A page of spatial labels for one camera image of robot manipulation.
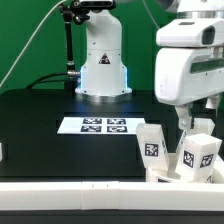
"table surface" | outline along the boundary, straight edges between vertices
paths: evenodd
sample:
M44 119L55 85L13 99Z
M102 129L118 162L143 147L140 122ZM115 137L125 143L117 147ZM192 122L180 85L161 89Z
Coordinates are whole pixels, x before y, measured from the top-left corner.
M195 103L194 114L211 116L211 112L203 109L203 103ZM174 107L158 103L152 91L137 91L129 101L96 104L77 100L63 90L10 90L0 96L0 108L0 142L4 154L0 163L1 182L144 181L145 169L135 135L58 135L64 116L144 118L146 123L162 125L169 152L175 151L181 134ZM224 140L223 111L218 112L216 122L214 135ZM124 223L128 220L129 223L130 220L131 223L146 223L146 220L147 223L162 223L166 219L171 222L175 219L175 223L188 223L189 219L189 223L196 223L196 217L204 223L211 223L214 218L217 223L224 220L222 212L51 211L52 219L45 212L25 214L1 212L1 224L7 223L9 217L10 223L24 222L24 217L27 220L33 217L32 223L35 220L43 223L62 223L62 220L67 220L66 223L75 220L85 223Z

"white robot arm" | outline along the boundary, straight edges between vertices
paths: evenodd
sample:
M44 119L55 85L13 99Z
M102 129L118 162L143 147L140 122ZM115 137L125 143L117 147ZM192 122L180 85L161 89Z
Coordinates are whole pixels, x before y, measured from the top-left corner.
M179 127L191 128L190 105L208 98L216 109L224 92L224 0L181 0L178 19L157 32L158 100L174 105Z
M181 0L156 0L157 3L167 12L177 12Z

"white block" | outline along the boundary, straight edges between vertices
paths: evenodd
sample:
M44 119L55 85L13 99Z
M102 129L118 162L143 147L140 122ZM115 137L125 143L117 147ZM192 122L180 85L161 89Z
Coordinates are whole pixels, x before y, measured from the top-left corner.
M222 184L120 183L120 209L224 211Z
M196 135L196 134L207 134L211 135L214 130L215 124L211 119L206 118L194 118L194 128L189 130L188 132L184 131L179 144L176 149L176 153L179 156L180 150L183 147L184 139L186 136Z
M221 143L220 139L206 134L187 136L178 157L176 173L190 181L207 179Z
M169 157L161 125L139 124L136 129L138 144L145 168L167 170Z
M0 162L2 161L3 155L2 155L2 143L0 143Z
M0 184L1 211L74 210L81 205L81 182Z
M119 182L83 182L82 209L118 209Z

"block with marker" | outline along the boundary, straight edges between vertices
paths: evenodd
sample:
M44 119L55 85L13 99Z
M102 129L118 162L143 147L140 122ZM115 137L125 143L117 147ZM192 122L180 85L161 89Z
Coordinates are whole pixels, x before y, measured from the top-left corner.
M188 132L184 131L180 138L179 144L176 149L177 156L179 155L180 150L182 149L184 144L184 139L187 136L201 134L201 133L211 135L214 130L214 127L215 127L215 124L211 119L194 118L194 128L189 130Z
M136 128L136 135L144 167L167 171L169 157L162 126L140 123Z
M187 136L180 151L176 173L189 181L207 181L222 141L207 134Z

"cable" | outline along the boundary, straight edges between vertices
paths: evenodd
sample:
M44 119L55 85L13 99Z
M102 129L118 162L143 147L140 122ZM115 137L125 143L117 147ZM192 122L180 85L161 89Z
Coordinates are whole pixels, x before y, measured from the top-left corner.
M3 84L5 83L5 81L7 80L7 78L9 77L9 75L11 74L11 72L13 71L14 67L16 66L16 64L18 63L18 61L20 60L20 58L23 56L24 52L26 51L26 49L29 47L31 41L33 40L33 38L35 37L35 35L37 34L37 32L39 31L39 29L41 28L41 26L43 25L43 23L46 21L46 19L50 16L50 14L63 2L65 2L67 0L62 0L60 2L58 2L48 13L47 15L43 18L43 20L40 22L40 24L38 25L38 27L36 28L36 30L33 32L33 34L31 35L30 39L28 40L28 42L26 43L25 47L23 48L23 50L21 51L21 53L19 54L19 56L16 58L15 62L13 63L13 65L11 66L11 68L9 69L8 73L5 75L4 79L2 80L2 82L0 83L0 88L3 86Z
M149 7L147 6L145 0L142 0L142 3L143 3L143 5L145 6L146 11L148 12L148 15L149 15L150 19L152 20L153 24L156 26L157 30L159 30L159 25L157 24L156 20L154 19L154 17L153 17L153 15L152 15L152 13L151 13Z
M46 76L43 76L41 78L38 78L37 80L35 80L34 82L32 82L31 84L29 84L26 89L32 89L33 86L35 86L37 83L40 83L41 81L45 80L45 79L49 79L49 78L52 78L52 77L57 77L57 76L67 76L67 73L65 72L61 72L61 73L53 73L53 74L50 74L50 75L46 75Z
M32 89L36 84L51 83L51 82L64 82L64 81L66 81L66 79L37 81L37 82L32 83L32 86L31 85L27 86L26 89Z

